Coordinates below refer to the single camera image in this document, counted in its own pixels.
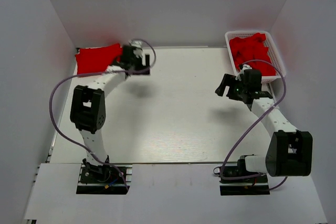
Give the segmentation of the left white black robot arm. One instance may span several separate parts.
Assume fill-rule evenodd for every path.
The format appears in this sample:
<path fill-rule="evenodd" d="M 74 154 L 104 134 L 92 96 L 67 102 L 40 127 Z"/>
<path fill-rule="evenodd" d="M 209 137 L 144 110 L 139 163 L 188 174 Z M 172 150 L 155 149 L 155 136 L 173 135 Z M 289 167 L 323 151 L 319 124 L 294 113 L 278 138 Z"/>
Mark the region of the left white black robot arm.
<path fill-rule="evenodd" d="M 85 86 L 74 88 L 70 121 L 81 134 L 86 148 L 86 163 L 95 166 L 93 176 L 101 182 L 110 178 L 109 156 L 105 150 L 101 129 L 106 121 L 106 98 L 130 75 L 150 74 L 150 55 L 141 45 L 131 43 L 122 47 L 122 55 L 108 65 L 102 75 Z"/>

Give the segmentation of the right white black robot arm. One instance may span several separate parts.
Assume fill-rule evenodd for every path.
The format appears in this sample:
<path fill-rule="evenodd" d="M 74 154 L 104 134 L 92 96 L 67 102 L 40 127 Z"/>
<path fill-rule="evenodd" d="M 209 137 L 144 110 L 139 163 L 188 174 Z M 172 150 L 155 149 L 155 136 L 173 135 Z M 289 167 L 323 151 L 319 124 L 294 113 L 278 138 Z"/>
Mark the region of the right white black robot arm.
<path fill-rule="evenodd" d="M 300 131 L 277 108 L 272 95 L 261 89 L 261 72 L 244 65 L 237 75 L 224 74 L 215 93 L 231 100 L 240 101 L 258 117 L 248 130 L 262 123 L 270 136 L 265 156 L 243 155 L 237 162 L 236 171 L 229 174 L 225 165 L 219 170 L 222 180 L 250 181 L 253 177 L 308 176 L 312 166 L 313 137 L 308 131 Z"/>

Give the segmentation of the red t shirt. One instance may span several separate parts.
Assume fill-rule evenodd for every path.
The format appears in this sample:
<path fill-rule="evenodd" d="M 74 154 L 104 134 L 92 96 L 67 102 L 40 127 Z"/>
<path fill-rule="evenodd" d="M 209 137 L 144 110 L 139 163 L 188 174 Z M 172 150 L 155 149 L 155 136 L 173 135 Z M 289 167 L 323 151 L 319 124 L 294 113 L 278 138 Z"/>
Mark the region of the red t shirt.
<path fill-rule="evenodd" d="M 99 48 L 80 48 L 75 55 L 77 74 L 103 72 L 122 55 L 120 44 Z"/>

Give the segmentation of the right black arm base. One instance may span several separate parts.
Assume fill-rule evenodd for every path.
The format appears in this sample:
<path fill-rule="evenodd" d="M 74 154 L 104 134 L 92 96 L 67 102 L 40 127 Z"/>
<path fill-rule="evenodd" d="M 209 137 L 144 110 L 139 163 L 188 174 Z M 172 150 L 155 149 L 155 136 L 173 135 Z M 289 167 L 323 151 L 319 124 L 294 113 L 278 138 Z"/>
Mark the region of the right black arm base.
<path fill-rule="evenodd" d="M 215 167 L 213 172 L 220 178 L 219 189 L 221 196 L 257 196 L 269 195 L 268 178 L 266 175 L 257 176 L 257 172 L 246 169 L 245 160 L 239 159 L 237 163 L 225 165 L 223 176 L 220 177 L 221 167 Z"/>

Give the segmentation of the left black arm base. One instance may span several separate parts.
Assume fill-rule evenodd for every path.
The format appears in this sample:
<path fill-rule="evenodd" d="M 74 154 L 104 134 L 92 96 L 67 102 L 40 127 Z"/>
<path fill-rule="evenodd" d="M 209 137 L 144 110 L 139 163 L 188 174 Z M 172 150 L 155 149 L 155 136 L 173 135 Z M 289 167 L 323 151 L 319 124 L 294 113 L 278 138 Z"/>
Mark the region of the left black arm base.
<path fill-rule="evenodd" d="M 83 159 L 77 195 L 125 195 L 131 185 L 132 166 L 94 166 Z"/>

